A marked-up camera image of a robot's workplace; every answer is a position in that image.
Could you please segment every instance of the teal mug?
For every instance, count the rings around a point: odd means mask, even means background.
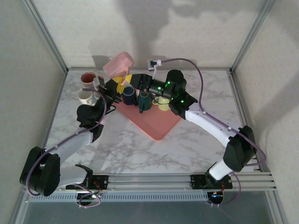
[[[145,92],[140,92],[138,96],[139,113],[148,111],[151,108],[152,98],[151,95]]]

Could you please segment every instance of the dark blue mug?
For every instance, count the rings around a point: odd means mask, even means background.
[[[152,105],[151,94],[140,92],[138,96],[139,113],[148,111]]]
[[[136,91],[132,86],[125,87],[122,93],[122,101],[126,105],[138,105]]]

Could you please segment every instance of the pink tray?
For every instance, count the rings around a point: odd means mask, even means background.
[[[156,141],[164,138],[181,119],[180,116],[174,115],[170,110],[161,111],[157,105],[152,105],[150,110],[143,113],[139,113],[138,106],[125,105],[123,102],[114,105],[119,112]]]

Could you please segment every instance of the yellow mug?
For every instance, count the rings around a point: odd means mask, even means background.
[[[163,97],[155,97],[153,99],[153,105],[158,105],[159,109],[161,111],[168,111],[170,110],[169,107],[169,99],[163,98]]]

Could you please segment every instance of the marble table surface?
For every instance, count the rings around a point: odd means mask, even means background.
[[[80,101],[77,92],[83,87],[80,77],[84,72],[69,71],[47,144],[58,142],[78,128],[76,110]],[[102,71],[93,72],[103,75]],[[198,98],[200,79],[197,71],[182,72],[187,80],[186,90]],[[241,126],[226,71],[203,71],[202,74],[203,106],[219,118]],[[167,71],[158,71],[156,79],[165,80],[166,75]],[[161,141],[151,139],[117,110],[107,115],[102,123],[105,126],[99,139],[78,150],[62,166],[80,163],[95,173],[205,172],[224,154],[224,147],[216,138],[183,119]]]

